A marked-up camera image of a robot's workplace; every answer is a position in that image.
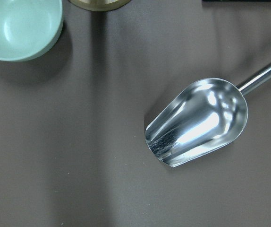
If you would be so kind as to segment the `stainless steel scoop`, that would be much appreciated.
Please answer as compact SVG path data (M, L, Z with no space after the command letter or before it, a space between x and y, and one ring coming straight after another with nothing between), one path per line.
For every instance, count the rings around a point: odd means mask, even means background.
M146 127L149 150L177 167L233 142L248 119L245 96L271 79L271 63L239 85L219 78L186 87Z

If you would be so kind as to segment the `brown paper table cover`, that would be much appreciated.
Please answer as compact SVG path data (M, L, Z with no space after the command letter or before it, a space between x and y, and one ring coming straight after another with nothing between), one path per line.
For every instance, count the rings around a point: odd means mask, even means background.
M0 227L271 227L271 80L220 150L171 168L144 139L192 82L271 62L271 2L62 4L49 52L0 61Z

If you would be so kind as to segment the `round wooden stand base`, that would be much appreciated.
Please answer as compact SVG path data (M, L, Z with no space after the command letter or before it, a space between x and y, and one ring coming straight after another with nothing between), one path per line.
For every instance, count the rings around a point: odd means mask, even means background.
M72 4L89 11L111 11L123 7L131 0L69 0Z

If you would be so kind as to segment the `black monitor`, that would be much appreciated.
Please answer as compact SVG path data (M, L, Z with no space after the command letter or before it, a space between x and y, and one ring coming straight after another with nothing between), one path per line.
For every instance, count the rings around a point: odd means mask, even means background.
M202 0L204 2L271 2L271 0Z

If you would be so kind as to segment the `mint green bowl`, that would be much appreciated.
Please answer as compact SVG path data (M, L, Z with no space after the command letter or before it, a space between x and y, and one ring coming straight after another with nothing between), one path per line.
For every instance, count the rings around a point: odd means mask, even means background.
M49 51L63 28L60 0L0 0L0 61L28 61Z

